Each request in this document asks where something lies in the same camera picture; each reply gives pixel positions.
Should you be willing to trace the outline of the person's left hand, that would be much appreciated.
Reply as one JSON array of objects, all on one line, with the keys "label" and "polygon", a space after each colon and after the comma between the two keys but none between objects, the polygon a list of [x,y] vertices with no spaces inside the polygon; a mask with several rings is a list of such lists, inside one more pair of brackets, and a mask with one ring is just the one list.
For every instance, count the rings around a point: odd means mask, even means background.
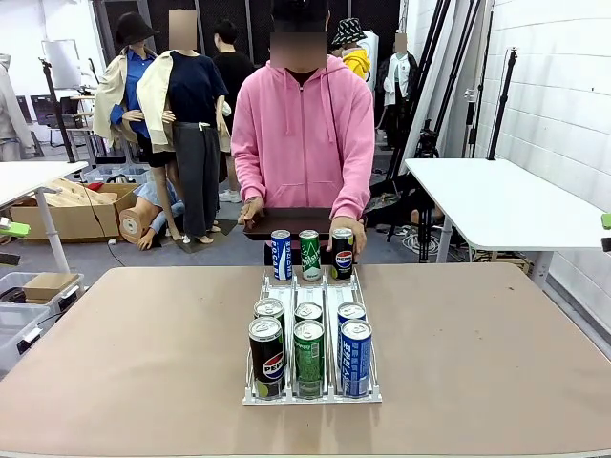
[{"label": "person's left hand", "polygon": [[367,235],[365,225],[361,219],[356,220],[349,217],[335,217],[330,224],[329,228],[329,243],[327,251],[330,252],[333,246],[332,235],[336,229],[346,228],[352,231],[354,237],[353,252],[354,258],[357,260],[362,254],[363,250],[367,245]]}]

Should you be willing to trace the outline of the person's right hand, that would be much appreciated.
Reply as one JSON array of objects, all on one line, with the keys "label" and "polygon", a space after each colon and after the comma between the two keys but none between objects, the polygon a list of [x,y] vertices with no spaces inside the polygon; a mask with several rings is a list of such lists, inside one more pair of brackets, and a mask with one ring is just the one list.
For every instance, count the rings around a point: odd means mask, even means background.
[{"label": "person's right hand", "polygon": [[256,219],[264,214],[263,207],[264,201],[261,197],[247,199],[241,209],[238,224],[252,227]]}]

